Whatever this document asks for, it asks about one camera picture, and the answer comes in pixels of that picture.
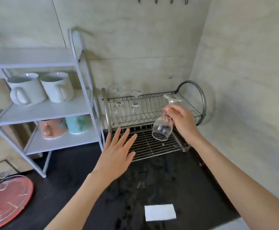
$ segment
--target clear glass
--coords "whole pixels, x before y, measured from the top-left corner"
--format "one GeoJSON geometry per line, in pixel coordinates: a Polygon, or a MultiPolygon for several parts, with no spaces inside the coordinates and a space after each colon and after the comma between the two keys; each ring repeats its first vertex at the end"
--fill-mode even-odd
{"type": "MultiPolygon", "coordinates": [[[[169,96],[165,94],[164,97],[168,99],[169,105],[182,101],[177,96],[169,96]]],[[[152,136],[157,140],[166,141],[172,133],[172,128],[173,120],[165,112],[154,122],[152,127],[152,136]]]]}
{"type": "Polygon", "coordinates": [[[113,122],[118,124],[124,123],[124,117],[126,116],[126,108],[124,106],[123,101],[120,98],[120,93],[123,90],[125,90],[125,87],[121,85],[111,88],[111,92],[114,92],[118,96],[117,101],[112,109],[113,122]]]}
{"type": "Polygon", "coordinates": [[[131,111],[132,119],[133,119],[133,121],[135,121],[135,120],[139,121],[141,119],[141,114],[140,114],[140,107],[141,106],[138,104],[137,99],[138,99],[138,96],[141,95],[141,91],[132,90],[131,95],[134,96],[132,111],[131,111]]]}

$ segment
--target person's left arm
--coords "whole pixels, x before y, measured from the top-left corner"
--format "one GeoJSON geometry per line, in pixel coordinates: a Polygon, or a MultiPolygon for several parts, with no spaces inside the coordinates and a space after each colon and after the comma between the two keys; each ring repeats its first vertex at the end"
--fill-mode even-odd
{"type": "Polygon", "coordinates": [[[112,181],[126,171],[135,155],[135,152],[128,154],[128,151],[137,135],[133,135],[126,142],[130,129],[127,129],[119,139],[120,131],[121,128],[118,128],[112,143],[110,142],[111,134],[108,134],[104,150],[94,170],[45,230],[81,230],[83,228],[98,197],[112,181]]]}

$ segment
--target white mug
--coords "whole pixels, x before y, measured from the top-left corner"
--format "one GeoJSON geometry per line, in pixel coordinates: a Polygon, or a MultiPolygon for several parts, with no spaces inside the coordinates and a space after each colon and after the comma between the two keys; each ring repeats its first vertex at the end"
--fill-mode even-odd
{"type": "Polygon", "coordinates": [[[74,91],[67,73],[43,74],[40,76],[40,80],[52,102],[60,103],[73,98],[74,91]]]}
{"type": "Polygon", "coordinates": [[[7,80],[11,100],[17,105],[34,105],[47,99],[37,73],[24,73],[7,80]]]}

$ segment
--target wet countertop surface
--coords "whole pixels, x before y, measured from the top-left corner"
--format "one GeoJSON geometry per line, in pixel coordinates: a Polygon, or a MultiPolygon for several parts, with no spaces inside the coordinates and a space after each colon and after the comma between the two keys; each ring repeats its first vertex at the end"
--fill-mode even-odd
{"type": "MultiPolygon", "coordinates": [[[[200,166],[195,152],[173,152],[136,161],[102,193],[84,229],[212,229],[239,217],[200,166]],[[145,205],[173,204],[177,219],[145,221],[145,205]]],[[[1,229],[43,229],[81,186],[100,156],[99,144],[52,153],[47,178],[26,175],[34,194],[23,212],[1,229]]]]}

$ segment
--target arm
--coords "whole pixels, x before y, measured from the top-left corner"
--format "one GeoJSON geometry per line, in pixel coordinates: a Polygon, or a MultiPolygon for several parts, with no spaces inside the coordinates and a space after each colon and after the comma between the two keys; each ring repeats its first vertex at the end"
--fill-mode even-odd
{"type": "Polygon", "coordinates": [[[94,168],[87,176],[83,185],[66,204],[66,206],[49,223],[45,230],[81,230],[86,219],[101,193],[112,181],[121,176],[130,165],[135,152],[128,155],[137,135],[133,135],[127,142],[130,129],[119,138],[121,129],[115,133],[111,141],[111,134],[106,138],[103,152],[94,168]]]}
{"type": "Polygon", "coordinates": [[[234,207],[252,230],[279,229],[279,199],[249,177],[198,131],[191,111],[178,105],[166,112],[177,130],[198,152],[234,207]]]}

